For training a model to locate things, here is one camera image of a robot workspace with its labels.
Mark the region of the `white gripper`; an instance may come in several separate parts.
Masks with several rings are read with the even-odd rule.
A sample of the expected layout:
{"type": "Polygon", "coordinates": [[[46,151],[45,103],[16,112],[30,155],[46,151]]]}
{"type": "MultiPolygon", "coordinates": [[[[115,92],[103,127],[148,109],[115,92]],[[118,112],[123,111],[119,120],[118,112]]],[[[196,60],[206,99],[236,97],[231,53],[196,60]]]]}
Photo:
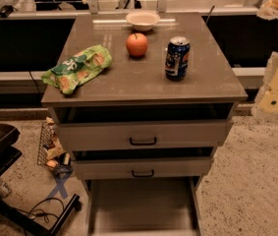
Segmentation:
{"type": "Polygon", "coordinates": [[[278,52],[273,52],[267,62],[260,87],[251,109],[255,118],[278,115],[278,52]]]}

